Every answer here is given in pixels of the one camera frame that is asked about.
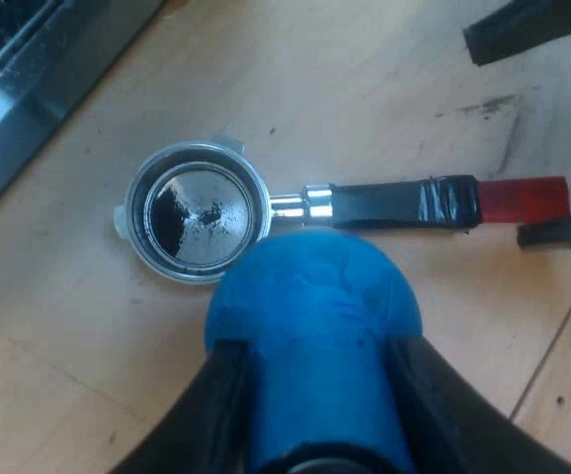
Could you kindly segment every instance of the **shiny metal rim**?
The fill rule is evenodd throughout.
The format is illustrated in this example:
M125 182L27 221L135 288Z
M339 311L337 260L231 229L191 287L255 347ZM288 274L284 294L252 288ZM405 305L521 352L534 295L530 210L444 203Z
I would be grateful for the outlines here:
M241 154L228 148L227 146L223 146L219 143L214 143L214 142L176 143L157 151L156 153L151 155L147 160L145 160L145 162L138 169L136 176L132 180L129 189L127 190L127 195L125 198L125 215L126 215L126 224L127 224L126 227L129 236L129 241L134 250L136 251L136 254L154 272L162 275L165 278L184 283L195 283L195 284L211 283L220 280L224 275L225 271L218 272L212 275L194 276L194 275L187 275L182 271L179 271L178 269L163 267L159 265L157 262L155 262L149 255L148 251L143 247L140 241L141 238L147 238L147 236L137 235L133 220L131 218L134 206L134 193L137 187L139 186L141 180L146 175L146 173L159 162L165 159L169 159L170 157L178 153L191 150L209 150L221 153L225 155L227 158L230 158L233 161L235 161L237 164L241 165L241 167L244 169L244 171L248 174L249 178L251 179L253 186L257 190L261 202L261 208L262 208L261 226L255 241L263 239L268 235L271 227L272 213L270 205L270 194L268 192L266 184L261 179L255 168ZM168 261L171 266L171 262L169 261L170 259L165 256L166 252L160 252L160 250L157 249L157 253L159 254L159 256L163 257L166 261Z

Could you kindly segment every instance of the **black handle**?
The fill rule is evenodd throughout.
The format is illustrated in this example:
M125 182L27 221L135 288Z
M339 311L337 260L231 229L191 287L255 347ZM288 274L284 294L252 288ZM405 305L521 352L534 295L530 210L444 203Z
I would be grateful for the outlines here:
M333 186L333 225L340 228L469 229L481 223L473 176L385 185Z
M571 248L571 216L519 227L518 243L522 249L543 247Z
M571 0L515 0L463 31L482 66L571 35Z
M571 464L492 408L426 339L389 338L385 362L418 472L571 474Z
M163 421L111 474L233 472L250 379L246 344L219 343Z

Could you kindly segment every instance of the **wooden surface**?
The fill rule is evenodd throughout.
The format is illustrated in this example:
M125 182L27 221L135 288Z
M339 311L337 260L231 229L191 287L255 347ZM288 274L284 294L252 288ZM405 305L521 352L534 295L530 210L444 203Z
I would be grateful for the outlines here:
M571 38L485 68L465 50L461 29L503 3L168 2L0 198L0 473L104 472L204 360L212 288L156 276L113 228L155 150L237 136L273 193L450 173L571 187ZM365 237L444 356L571 459L571 251L522 254L512 226Z

